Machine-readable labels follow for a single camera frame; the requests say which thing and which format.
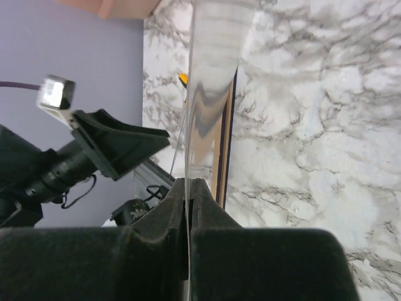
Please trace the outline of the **clear acrylic sheet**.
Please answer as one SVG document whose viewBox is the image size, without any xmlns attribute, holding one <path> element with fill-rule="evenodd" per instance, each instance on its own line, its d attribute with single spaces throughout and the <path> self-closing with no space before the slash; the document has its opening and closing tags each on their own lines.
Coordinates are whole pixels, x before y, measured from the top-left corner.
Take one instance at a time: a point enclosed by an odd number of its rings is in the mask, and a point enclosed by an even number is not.
<svg viewBox="0 0 401 301">
<path fill-rule="evenodd" d="M 217 123 L 259 1 L 194 1 L 185 122 L 185 219 L 194 225 L 195 180 L 211 178 Z"/>
</svg>

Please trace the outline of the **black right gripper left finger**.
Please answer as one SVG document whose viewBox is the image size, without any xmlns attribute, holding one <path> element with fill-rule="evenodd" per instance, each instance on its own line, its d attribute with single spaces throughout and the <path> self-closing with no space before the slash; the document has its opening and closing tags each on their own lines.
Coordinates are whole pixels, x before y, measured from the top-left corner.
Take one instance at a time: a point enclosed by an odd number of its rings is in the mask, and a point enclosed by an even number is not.
<svg viewBox="0 0 401 301">
<path fill-rule="evenodd" d="M 1 230 L 2 300 L 182 300 L 184 181 L 131 226 Z"/>
</svg>

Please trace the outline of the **blue wooden picture frame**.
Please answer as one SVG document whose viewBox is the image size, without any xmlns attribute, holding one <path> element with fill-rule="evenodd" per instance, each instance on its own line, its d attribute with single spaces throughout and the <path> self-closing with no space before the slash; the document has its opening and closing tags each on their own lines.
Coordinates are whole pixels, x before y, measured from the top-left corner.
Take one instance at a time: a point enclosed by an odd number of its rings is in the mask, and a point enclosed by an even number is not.
<svg viewBox="0 0 401 301">
<path fill-rule="evenodd" d="M 215 201 L 222 209 L 226 207 L 236 84 L 237 70 L 227 95 L 222 116 L 217 123 L 217 132 L 214 140 L 211 191 Z"/>
</svg>

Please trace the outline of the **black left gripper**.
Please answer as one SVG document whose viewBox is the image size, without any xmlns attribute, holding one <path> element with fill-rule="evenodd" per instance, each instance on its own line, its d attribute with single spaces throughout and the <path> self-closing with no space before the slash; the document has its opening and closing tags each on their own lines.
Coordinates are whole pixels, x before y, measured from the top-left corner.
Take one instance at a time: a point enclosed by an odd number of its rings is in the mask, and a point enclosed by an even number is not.
<svg viewBox="0 0 401 301">
<path fill-rule="evenodd" d="M 170 145 L 166 130 L 125 124 L 100 109 L 72 113 L 75 140 L 59 151 L 42 151 L 1 126 L 1 227 L 33 227 L 44 203 L 68 209 L 67 194 L 96 170 L 119 180 Z"/>
</svg>

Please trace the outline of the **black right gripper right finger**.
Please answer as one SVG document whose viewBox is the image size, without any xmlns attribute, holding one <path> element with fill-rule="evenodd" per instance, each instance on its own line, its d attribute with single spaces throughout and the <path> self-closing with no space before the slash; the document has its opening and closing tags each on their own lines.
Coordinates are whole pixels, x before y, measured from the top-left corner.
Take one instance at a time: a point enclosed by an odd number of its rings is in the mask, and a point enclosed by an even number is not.
<svg viewBox="0 0 401 301">
<path fill-rule="evenodd" d="M 358 300 L 345 252 L 328 231 L 243 228 L 203 179 L 190 187 L 193 300 Z"/>
</svg>

